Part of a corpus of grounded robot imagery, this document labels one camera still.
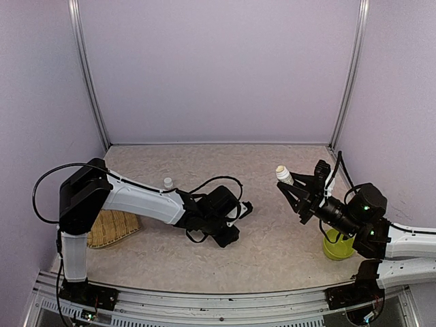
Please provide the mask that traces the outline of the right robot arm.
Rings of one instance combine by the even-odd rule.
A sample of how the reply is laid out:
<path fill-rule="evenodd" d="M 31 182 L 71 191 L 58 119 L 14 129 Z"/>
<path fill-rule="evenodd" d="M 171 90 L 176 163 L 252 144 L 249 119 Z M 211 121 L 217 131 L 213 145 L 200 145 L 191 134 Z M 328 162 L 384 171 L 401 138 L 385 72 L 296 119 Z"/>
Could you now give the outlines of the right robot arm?
<path fill-rule="evenodd" d="M 354 302 L 375 291 L 435 280 L 435 229 L 394 224 L 384 217 L 387 199 L 371 183 L 353 188 L 349 202 L 328 195 L 320 176 L 293 174 L 293 183 L 277 187 L 306 224 L 312 217 L 353 239 L 353 249 L 365 258 L 348 290 Z"/>

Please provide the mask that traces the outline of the white pill bottle with cap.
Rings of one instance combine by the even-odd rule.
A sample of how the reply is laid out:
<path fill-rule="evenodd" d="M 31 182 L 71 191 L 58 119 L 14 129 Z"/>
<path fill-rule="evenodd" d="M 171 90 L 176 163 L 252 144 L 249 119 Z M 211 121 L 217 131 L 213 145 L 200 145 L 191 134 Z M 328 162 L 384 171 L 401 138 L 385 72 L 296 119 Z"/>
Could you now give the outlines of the white pill bottle with cap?
<path fill-rule="evenodd" d="M 165 177 L 163 179 L 163 181 L 164 181 L 163 185 L 164 185 L 165 189 L 170 190 L 174 187 L 173 180 L 170 177 Z"/>

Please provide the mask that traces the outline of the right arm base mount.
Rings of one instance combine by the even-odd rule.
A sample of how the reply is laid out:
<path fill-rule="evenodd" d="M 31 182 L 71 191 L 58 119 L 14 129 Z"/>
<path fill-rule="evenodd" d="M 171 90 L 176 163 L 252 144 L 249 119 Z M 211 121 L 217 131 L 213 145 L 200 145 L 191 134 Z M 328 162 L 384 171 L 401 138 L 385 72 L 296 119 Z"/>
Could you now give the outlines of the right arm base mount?
<path fill-rule="evenodd" d="M 329 287 L 324 292 L 330 310 L 361 305 L 385 296 L 385 290 L 377 284 L 366 283 Z"/>

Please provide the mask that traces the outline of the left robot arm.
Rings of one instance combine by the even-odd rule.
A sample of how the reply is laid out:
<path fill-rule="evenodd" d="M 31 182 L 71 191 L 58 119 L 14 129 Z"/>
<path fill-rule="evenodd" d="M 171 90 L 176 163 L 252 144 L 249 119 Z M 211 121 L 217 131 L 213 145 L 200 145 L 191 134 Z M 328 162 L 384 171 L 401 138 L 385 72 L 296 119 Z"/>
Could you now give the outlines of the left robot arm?
<path fill-rule="evenodd" d="M 234 224 L 250 209 L 223 185 L 194 194 L 131 181 L 107 169 L 100 158 L 78 167 L 59 189 L 59 236 L 67 288 L 82 303 L 95 297 L 95 287 L 87 281 L 86 252 L 88 233 L 100 211 L 150 217 L 187 233 L 201 232 L 226 247 L 238 240 Z"/>

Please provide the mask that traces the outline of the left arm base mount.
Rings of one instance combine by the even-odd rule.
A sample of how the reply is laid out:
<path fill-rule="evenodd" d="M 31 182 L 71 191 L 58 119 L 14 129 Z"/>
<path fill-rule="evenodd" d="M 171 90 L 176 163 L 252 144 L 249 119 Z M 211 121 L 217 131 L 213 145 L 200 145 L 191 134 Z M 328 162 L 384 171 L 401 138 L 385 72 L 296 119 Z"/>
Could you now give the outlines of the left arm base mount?
<path fill-rule="evenodd" d="M 83 282 L 64 281 L 59 292 L 59 297 L 72 303 L 114 311 L 119 291 L 112 287 L 100 286 Z"/>

